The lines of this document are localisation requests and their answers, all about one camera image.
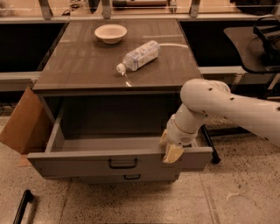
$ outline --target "speckled floor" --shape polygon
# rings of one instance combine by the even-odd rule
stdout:
[[[10,110],[0,116],[0,131]],[[209,129],[232,125],[214,118]],[[219,164],[173,183],[87,185],[50,180],[0,143],[0,223],[14,221],[26,189],[35,200],[22,223],[280,223],[280,149],[251,134],[213,138]]]

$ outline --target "drawer handle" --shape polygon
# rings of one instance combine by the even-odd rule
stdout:
[[[133,165],[112,165],[112,159],[108,161],[108,167],[110,169],[133,169],[137,167],[137,164],[138,164],[137,159],[134,160]]]
[[[130,179],[140,179],[141,178],[141,174],[137,174],[137,175],[123,175],[124,179],[130,180]]]

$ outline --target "white bowl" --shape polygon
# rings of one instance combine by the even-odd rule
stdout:
[[[127,29],[119,24],[105,24],[94,31],[94,35],[106,44],[116,44],[127,33]]]

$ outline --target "cardboard box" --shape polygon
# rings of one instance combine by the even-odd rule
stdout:
[[[3,128],[0,141],[22,155],[42,152],[52,127],[41,101],[28,87]]]

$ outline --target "water bottle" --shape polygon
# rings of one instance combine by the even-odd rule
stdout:
[[[155,40],[151,40],[139,46],[137,49],[128,52],[124,56],[122,63],[117,65],[116,70],[121,75],[125,75],[127,70],[136,71],[139,67],[154,60],[159,55],[159,50],[159,43]]]

